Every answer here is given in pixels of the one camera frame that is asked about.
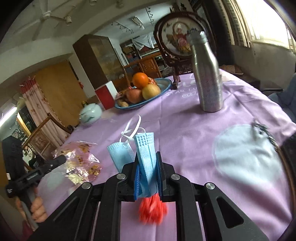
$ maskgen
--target stainless steel water bottle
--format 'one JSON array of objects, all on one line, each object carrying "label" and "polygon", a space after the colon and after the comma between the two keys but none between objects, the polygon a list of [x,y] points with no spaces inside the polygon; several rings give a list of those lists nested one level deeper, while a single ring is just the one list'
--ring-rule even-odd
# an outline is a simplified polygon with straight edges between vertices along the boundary
[{"label": "stainless steel water bottle", "polygon": [[223,107],[222,80],[218,61],[213,54],[205,32],[193,31],[187,35],[192,52],[200,106],[206,112],[216,112]]}]

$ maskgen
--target pink curtain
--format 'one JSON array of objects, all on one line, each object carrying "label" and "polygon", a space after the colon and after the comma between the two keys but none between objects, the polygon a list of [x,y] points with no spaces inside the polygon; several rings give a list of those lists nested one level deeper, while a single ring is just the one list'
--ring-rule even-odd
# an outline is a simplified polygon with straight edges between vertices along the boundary
[{"label": "pink curtain", "polygon": [[[47,113],[50,113],[56,120],[58,120],[56,114],[49,106],[42,90],[36,83],[35,77],[33,79],[28,77],[28,80],[23,83],[23,86],[21,87],[21,93],[36,126],[39,126],[39,124],[46,119]],[[61,146],[68,137],[68,134],[55,125],[51,120],[42,127],[42,131],[56,147]]]}]

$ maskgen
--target fruit plate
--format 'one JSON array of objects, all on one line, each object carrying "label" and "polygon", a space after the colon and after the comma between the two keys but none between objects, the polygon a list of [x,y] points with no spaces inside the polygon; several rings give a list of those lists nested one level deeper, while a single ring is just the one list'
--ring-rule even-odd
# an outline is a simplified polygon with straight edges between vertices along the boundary
[{"label": "fruit plate", "polygon": [[115,108],[121,109],[121,110],[127,110],[127,109],[136,109],[136,108],[142,107],[143,105],[145,105],[145,104],[149,103],[150,101],[152,101],[152,100],[158,98],[159,96],[163,95],[172,86],[172,81],[170,79],[167,79],[167,78],[157,78],[157,79],[154,79],[154,80],[156,81],[157,85],[160,88],[160,91],[161,92],[160,92],[159,95],[154,96],[153,98],[151,98],[149,100],[145,100],[145,101],[140,102],[138,104],[130,104],[127,107],[121,107],[117,103],[115,103]]}]

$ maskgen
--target purple tablecloth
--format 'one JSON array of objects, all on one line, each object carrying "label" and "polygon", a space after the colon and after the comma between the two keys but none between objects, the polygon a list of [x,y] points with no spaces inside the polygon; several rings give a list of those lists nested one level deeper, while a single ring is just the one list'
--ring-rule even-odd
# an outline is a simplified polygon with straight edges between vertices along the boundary
[{"label": "purple tablecloth", "polygon": [[[216,113],[205,113],[199,107],[196,85],[191,74],[181,76],[178,90],[170,90],[163,96],[137,110],[105,111],[101,119],[91,127],[78,127],[67,140],[95,142],[92,153],[100,160],[103,170],[93,182],[105,182],[117,173],[107,151],[107,146],[117,142],[121,131],[133,116],[142,117],[141,127],[154,132],[155,150],[160,151],[163,162],[172,164],[176,173],[191,182],[215,183],[246,215],[268,236],[277,240],[292,219],[290,192],[284,172],[270,185],[244,185],[217,171],[212,146],[223,130],[237,124],[251,124],[254,117],[268,126],[279,145],[296,132],[296,125],[260,91],[237,77],[221,71],[224,107]],[[39,184],[39,195],[51,214],[67,197],[73,186],[65,178],[63,185],[52,187],[46,175]],[[139,202],[122,203],[122,241],[174,241],[176,240],[175,204],[168,203],[168,215],[161,225],[143,225],[139,222]]]}]

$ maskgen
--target blue surgical mask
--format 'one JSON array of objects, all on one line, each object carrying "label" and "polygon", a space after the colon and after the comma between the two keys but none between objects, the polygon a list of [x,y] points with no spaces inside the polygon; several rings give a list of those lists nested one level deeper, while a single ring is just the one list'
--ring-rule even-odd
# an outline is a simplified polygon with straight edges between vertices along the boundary
[{"label": "blue surgical mask", "polygon": [[[157,192],[154,134],[153,132],[146,133],[144,128],[139,127],[141,123],[141,116],[139,116],[138,123],[134,130],[128,130],[131,122],[132,119],[129,120],[124,131],[121,132],[121,138],[119,139],[119,142],[108,146],[108,151],[118,172],[122,172],[123,166],[125,164],[134,162],[135,160],[135,154],[129,144],[130,141],[135,141],[141,173],[139,192],[135,196],[135,199],[141,197],[150,197]],[[137,133],[139,129],[143,130],[144,133]]]}]

